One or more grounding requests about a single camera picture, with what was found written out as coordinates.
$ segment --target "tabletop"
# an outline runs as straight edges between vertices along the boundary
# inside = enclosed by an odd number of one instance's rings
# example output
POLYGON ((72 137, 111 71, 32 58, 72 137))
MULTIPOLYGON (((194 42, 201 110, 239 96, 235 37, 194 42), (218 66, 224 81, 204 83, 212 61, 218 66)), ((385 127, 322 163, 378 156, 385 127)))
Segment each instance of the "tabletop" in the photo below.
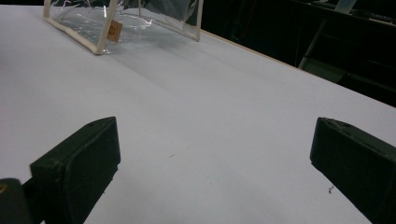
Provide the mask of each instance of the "tabletop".
POLYGON ((94 56, 41 13, 0 6, 2 178, 115 116, 121 164, 86 223, 369 223, 311 165, 315 125, 395 146, 395 108, 205 33, 94 56))

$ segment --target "white table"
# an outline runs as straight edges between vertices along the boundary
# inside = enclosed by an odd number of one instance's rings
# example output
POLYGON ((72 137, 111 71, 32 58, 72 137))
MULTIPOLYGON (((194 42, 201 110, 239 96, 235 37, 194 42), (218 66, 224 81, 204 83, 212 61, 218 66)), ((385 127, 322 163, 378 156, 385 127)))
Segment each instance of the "white table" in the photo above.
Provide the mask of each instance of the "white table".
POLYGON ((311 165, 316 120, 395 146, 395 108, 206 34, 93 56, 41 11, 0 6, 0 177, 116 116, 120 169, 86 223, 369 223, 311 165))

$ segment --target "white table surface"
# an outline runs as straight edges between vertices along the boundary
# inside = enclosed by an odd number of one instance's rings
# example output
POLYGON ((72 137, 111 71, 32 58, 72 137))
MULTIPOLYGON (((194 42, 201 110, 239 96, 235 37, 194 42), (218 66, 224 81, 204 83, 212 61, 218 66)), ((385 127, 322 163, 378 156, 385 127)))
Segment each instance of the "white table surface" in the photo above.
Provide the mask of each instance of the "white table surface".
POLYGON ((369 223, 311 165, 315 125, 396 146, 395 108, 206 34, 93 56, 41 11, 0 6, 0 177, 116 116, 120 169, 86 223, 369 223))

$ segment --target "transparent plastic box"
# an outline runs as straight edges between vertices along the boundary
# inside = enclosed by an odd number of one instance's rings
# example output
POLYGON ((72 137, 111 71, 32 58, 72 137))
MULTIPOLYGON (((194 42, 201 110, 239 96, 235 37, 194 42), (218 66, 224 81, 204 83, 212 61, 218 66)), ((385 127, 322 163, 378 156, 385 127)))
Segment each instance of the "transparent plastic box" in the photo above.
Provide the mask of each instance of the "transparent plastic box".
POLYGON ((134 36, 142 30, 161 35, 158 27, 199 41, 203 3, 204 0, 45 0, 43 16, 94 54, 103 54, 111 51, 114 42, 134 42, 134 36))

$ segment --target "plastic wrap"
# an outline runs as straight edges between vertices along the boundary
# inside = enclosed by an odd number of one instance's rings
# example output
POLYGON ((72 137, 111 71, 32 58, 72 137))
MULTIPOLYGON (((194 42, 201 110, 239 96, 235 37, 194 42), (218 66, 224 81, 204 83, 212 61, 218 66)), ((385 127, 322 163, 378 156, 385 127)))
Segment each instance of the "plastic wrap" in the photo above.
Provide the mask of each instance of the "plastic wrap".
POLYGON ((49 23, 95 54, 115 48, 115 43, 106 40, 113 21, 122 24, 118 44, 133 44, 142 39, 142 31, 200 38, 203 0, 45 0, 44 4, 49 23))

